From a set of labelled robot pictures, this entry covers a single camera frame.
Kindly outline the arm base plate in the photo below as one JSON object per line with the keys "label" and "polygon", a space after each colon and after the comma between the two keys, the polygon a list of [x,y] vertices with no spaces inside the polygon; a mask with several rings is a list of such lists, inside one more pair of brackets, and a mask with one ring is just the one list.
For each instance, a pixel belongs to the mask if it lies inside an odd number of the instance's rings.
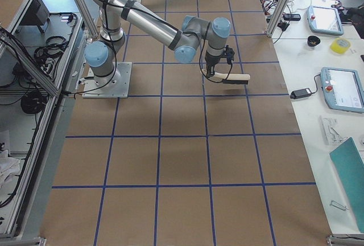
{"label": "arm base plate", "polygon": [[116,72],[107,77],[94,76],[89,68],[82,96],[86,99],[128,98],[132,62],[117,62]]}

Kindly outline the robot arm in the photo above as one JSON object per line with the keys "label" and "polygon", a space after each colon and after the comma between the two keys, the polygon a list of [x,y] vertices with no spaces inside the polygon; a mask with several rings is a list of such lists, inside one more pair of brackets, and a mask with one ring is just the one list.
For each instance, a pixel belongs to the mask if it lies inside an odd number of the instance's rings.
{"label": "robot arm", "polygon": [[226,18],[213,21],[187,15],[181,29],[169,24],[137,0],[94,0],[99,5],[102,16],[102,37],[116,41],[121,37],[121,20],[128,21],[149,34],[170,50],[180,63],[190,63],[198,48],[207,43],[205,52],[207,79],[215,74],[215,66],[222,58],[231,64],[234,51],[227,44],[231,24]]}

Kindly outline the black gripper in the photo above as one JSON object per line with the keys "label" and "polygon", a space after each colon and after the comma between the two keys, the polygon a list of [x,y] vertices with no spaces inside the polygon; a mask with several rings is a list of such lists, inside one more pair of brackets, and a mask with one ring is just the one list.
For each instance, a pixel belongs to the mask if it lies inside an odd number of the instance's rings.
{"label": "black gripper", "polygon": [[206,76],[212,77],[215,76],[215,66],[220,62],[222,58],[224,49],[215,49],[213,47],[208,47],[205,53],[205,62],[206,62]]}

